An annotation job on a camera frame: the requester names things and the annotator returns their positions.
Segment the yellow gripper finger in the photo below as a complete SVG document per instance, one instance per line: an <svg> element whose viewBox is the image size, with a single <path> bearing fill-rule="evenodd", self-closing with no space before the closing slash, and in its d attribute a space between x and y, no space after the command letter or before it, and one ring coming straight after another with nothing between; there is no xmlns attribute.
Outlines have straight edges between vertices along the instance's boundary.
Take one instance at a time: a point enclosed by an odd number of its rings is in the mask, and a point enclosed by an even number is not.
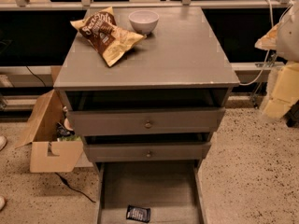
<svg viewBox="0 0 299 224"><path fill-rule="evenodd" d="M274 25L264 36L259 38L254 47L256 49L262 50L276 50L277 49L277 39L278 39L278 28L279 23Z"/></svg>
<svg viewBox="0 0 299 224"><path fill-rule="evenodd" d="M268 76L261 112L270 119L282 118L299 101L299 63L288 61L273 67Z"/></svg>

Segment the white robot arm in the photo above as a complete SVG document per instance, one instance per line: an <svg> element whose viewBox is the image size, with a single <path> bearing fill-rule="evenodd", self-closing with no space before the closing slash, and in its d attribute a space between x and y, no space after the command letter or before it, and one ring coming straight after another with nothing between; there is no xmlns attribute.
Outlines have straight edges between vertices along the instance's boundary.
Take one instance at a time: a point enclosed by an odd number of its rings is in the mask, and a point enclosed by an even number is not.
<svg viewBox="0 0 299 224"><path fill-rule="evenodd" d="M275 50L278 57L287 61L269 76L268 98L262 102L264 115L280 119L299 101L299 0L293 2L254 47Z"/></svg>

